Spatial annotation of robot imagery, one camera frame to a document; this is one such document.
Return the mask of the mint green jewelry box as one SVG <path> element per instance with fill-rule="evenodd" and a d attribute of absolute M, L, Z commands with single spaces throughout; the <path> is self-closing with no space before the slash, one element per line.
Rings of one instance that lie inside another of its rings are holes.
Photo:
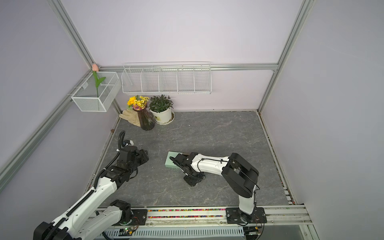
<path fill-rule="evenodd" d="M 175 158 L 178 154 L 182 154 L 180 152 L 168 152 L 167 159 L 165 162 L 166 168 L 171 169 L 179 169 L 177 165 L 174 164 L 174 162 L 171 160 L 171 157 Z"/>

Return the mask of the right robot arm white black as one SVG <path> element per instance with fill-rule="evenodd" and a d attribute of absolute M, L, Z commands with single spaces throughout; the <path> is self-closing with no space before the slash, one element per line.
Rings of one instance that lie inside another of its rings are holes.
<path fill-rule="evenodd" d="M 199 153 L 172 154 L 168 157 L 180 168 L 184 181 L 191 187 L 205 179 L 205 174 L 214 174 L 224 178 L 232 190 L 239 196 L 239 210 L 250 217 L 255 208 L 255 194 L 258 186 L 259 171 L 237 153 L 228 157 L 210 157 Z"/>

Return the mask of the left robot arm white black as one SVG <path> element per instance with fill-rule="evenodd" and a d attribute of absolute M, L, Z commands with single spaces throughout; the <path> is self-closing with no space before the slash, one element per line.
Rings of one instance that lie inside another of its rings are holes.
<path fill-rule="evenodd" d="M 106 210 L 89 220 L 97 208 L 124 183 L 134 179 L 139 166 L 149 160 L 148 152 L 140 150 L 125 131 L 118 137 L 118 152 L 106 167 L 96 175 L 93 186 L 68 210 L 51 223 L 42 222 L 34 230 L 35 240 L 93 240 L 114 224 L 132 224 L 136 231 L 140 220 L 131 209 L 131 204 L 115 200 Z"/>

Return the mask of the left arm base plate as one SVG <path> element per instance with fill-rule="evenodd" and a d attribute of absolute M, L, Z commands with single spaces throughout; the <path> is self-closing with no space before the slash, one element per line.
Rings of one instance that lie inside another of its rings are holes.
<path fill-rule="evenodd" d="M 129 220 L 120 220 L 118 223 L 113 224 L 113 226 L 144 226 L 146 224 L 148 216 L 148 210 L 146 209 L 133 209 L 130 213 Z"/>

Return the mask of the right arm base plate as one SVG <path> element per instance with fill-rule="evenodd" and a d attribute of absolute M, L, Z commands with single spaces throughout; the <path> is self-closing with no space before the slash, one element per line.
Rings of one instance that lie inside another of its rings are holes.
<path fill-rule="evenodd" d="M 226 217 L 228 224 L 265 224 L 267 222 L 264 208 L 254 208 L 253 212 L 248 215 L 239 208 L 226 208 Z"/>

